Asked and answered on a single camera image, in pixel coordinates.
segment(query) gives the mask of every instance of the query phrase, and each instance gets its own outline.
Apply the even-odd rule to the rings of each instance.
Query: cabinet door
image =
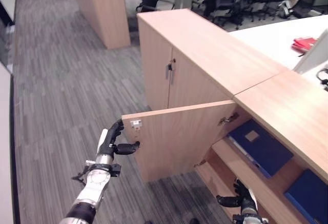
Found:
[[[147,103],[152,110],[166,109],[171,74],[167,65],[172,59],[172,46],[142,20],[138,20],[138,25]]]
[[[210,79],[180,51],[173,49],[173,71],[170,83],[169,108],[229,100],[218,83]]]
[[[225,124],[219,124],[220,120],[230,117],[236,109],[237,105],[227,100],[123,115],[129,142],[140,141],[135,157],[143,180],[191,171],[217,141],[218,134],[226,129]],[[136,120],[141,120],[139,129],[131,126]],[[221,136],[244,121],[245,117],[239,116]]]

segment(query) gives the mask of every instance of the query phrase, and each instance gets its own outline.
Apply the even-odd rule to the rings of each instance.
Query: blue folder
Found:
[[[293,154],[254,120],[229,133],[235,146],[262,172],[272,177]]]
[[[311,224],[328,224],[328,185],[310,169],[303,172],[285,196]]]

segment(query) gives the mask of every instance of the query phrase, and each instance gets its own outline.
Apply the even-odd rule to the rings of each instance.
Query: computer monitor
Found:
[[[294,71],[303,74],[328,60],[328,28],[320,35],[316,43],[302,57]]]

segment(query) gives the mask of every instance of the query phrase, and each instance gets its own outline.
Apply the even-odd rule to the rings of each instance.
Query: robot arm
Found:
[[[88,173],[87,183],[74,201],[71,210],[59,224],[91,224],[111,177],[118,177],[120,165],[112,164],[114,154],[130,155],[140,143],[115,145],[116,137],[124,129],[121,120],[109,129],[103,129],[97,148],[96,161],[86,161],[86,167],[73,179],[83,182],[81,177]]]
[[[251,189],[247,189],[244,184],[236,179],[234,183],[235,197],[216,196],[220,205],[227,208],[240,207],[240,215],[234,215],[233,221],[236,224],[266,224],[269,221],[258,215],[257,201]]]

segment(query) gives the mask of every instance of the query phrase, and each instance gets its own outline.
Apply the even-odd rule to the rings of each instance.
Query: wooden cabinet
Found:
[[[215,196],[233,195],[238,177],[270,223],[308,223],[284,192],[306,168],[328,182],[327,93],[188,10],[138,20],[154,111],[122,119],[128,140],[140,141],[135,157],[144,181],[195,169]],[[270,179],[226,138],[250,118],[294,154]]]
[[[286,70],[190,10],[139,13],[138,23],[152,110],[229,100]]]
[[[199,67],[177,49],[172,52],[169,108],[231,99]]]
[[[172,46],[152,28],[139,20],[142,69],[149,107],[161,110],[168,107]]]

